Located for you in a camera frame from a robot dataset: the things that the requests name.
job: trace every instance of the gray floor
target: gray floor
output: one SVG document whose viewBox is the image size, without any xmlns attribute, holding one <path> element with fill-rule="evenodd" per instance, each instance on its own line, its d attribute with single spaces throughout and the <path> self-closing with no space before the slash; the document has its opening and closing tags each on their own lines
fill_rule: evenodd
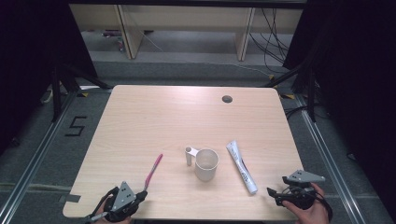
<svg viewBox="0 0 396 224">
<path fill-rule="evenodd" d="M 279 76 L 281 73 L 278 72 L 287 71 L 279 67 L 281 63 L 278 61 L 264 56 L 252 41 L 249 41 L 246 59 L 243 62 L 238 62 L 233 34 L 156 31 L 147 34 L 136 59 L 129 60 L 125 52 L 120 51 L 118 38 L 106 38 L 101 36 L 101 33 L 102 31 L 91 31 L 82 32 L 82 35 L 99 77 L 111 85 L 118 83 L 149 83 L 153 85 L 192 83 L 193 85 L 255 87 L 268 82 L 268 75 Z M 280 38 L 288 46 L 292 36 L 281 35 Z M 277 48 L 270 47 L 270 49 L 273 53 L 278 54 Z M 131 72 L 135 70 L 140 71 L 139 74 Z M 291 82 L 292 80 L 281 83 L 277 87 L 278 92 L 290 93 Z M 91 85 L 84 80 L 80 80 L 80 83 L 81 85 Z M 15 211 L 11 223 L 82 223 L 82 219 L 63 217 L 64 202 L 62 197 L 67 195 L 73 185 L 79 164 L 82 163 L 86 148 L 91 142 L 95 125 L 106 106 L 108 96 L 108 92 L 94 92 L 90 93 L 89 97 L 77 97 L 73 101 L 72 109 L 66 113 L 62 127 L 50 144 L 49 151 L 40 164 L 31 187 Z M 285 109 L 297 106 L 296 100 L 282 99 L 281 102 Z M 13 184 L 20 180 L 29 160 L 40 146 L 41 140 L 50 126 L 51 109 L 51 102 L 39 107 L 20 135 L 23 139 L 21 145 L 9 148 L 0 157 L 0 203 L 7 199 Z M 357 201 L 366 223 L 393 223 L 359 165 L 346 157 L 347 148 L 337 134 L 332 121 L 327 118 L 325 109 L 318 107 L 316 113 L 318 128 L 346 181 L 346 186 Z M 84 130 L 83 137 L 74 139 L 65 137 L 67 133 L 71 132 L 68 125 L 73 117 L 81 115 L 89 115 L 85 120 L 89 125 Z M 354 223 L 346 210 L 345 202 L 340 199 L 340 193 L 333 183 L 334 180 L 329 178 L 329 171 L 324 165 L 302 114 L 293 115 L 289 119 L 289 125 L 304 169 L 328 177 L 322 187 L 334 210 L 332 223 Z"/>
</svg>

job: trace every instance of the cabinet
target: cabinet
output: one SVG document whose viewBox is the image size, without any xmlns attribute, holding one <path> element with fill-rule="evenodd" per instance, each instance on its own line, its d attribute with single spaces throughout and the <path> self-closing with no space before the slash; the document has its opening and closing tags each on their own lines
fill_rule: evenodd
<svg viewBox="0 0 396 224">
<path fill-rule="evenodd" d="M 137 56 L 145 30 L 234 33 L 238 61 L 244 61 L 249 33 L 271 33 L 273 10 L 253 7 L 157 7 L 70 4 L 80 30 L 121 30 L 127 55 Z M 276 30 L 294 34 L 302 11 L 276 9 Z"/>
</svg>

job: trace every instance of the human hand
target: human hand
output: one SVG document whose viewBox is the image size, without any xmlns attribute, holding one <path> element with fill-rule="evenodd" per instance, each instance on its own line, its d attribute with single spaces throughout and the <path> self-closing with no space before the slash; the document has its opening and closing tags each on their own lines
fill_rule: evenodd
<svg viewBox="0 0 396 224">
<path fill-rule="evenodd" d="M 99 215 L 101 213 L 104 212 L 104 208 L 105 208 L 105 204 L 107 199 L 100 205 L 98 211 L 96 212 L 96 215 Z M 115 224 L 130 224 L 132 221 L 131 217 L 127 217 L 125 218 L 123 221 L 121 222 L 109 222 L 107 221 L 104 217 L 101 217 L 100 219 L 98 219 L 95 224 L 106 224 L 106 223 L 115 223 Z"/>
<path fill-rule="evenodd" d="M 311 183 L 311 186 L 319 194 L 319 197 L 324 197 L 324 191 L 317 184 Z M 294 215 L 297 216 L 298 220 L 296 224 L 328 224 L 329 217 L 326 208 L 323 204 L 315 200 L 312 206 L 306 210 L 303 210 L 291 202 L 283 201 L 282 204 L 289 209 Z"/>
</svg>

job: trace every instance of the pink pen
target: pink pen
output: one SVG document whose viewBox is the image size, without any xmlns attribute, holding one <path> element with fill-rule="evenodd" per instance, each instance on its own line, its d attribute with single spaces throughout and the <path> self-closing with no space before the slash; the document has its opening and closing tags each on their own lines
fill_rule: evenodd
<svg viewBox="0 0 396 224">
<path fill-rule="evenodd" d="M 144 190 L 147 190 L 149 187 L 149 181 L 152 177 L 152 175 L 154 174 L 155 169 L 157 168 L 158 164 L 160 163 L 161 159 L 163 158 L 163 154 L 161 154 L 160 156 L 158 156 L 157 160 L 154 162 L 154 165 L 152 166 L 151 172 L 148 174 L 148 177 L 146 178 L 146 182 L 145 182 L 145 188 Z"/>
</svg>

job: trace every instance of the wooden table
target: wooden table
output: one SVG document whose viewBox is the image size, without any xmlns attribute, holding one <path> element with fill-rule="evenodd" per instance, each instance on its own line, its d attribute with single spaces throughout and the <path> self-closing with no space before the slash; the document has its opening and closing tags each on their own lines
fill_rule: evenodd
<svg viewBox="0 0 396 224">
<path fill-rule="evenodd" d="M 229 95 L 231 103 L 222 97 Z M 236 140 L 258 186 L 250 195 L 226 145 Z M 212 148 L 219 167 L 201 182 L 186 164 L 185 147 Z M 282 175 L 302 169 L 282 105 L 273 89 L 117 86 L 87 151 L 64 215 L 85 217 L 100 198 L 126 181 L 137 193 L 163 154 L 134 218 L 287 220 L 266 188 L 282 190 Z"/>
</svg>

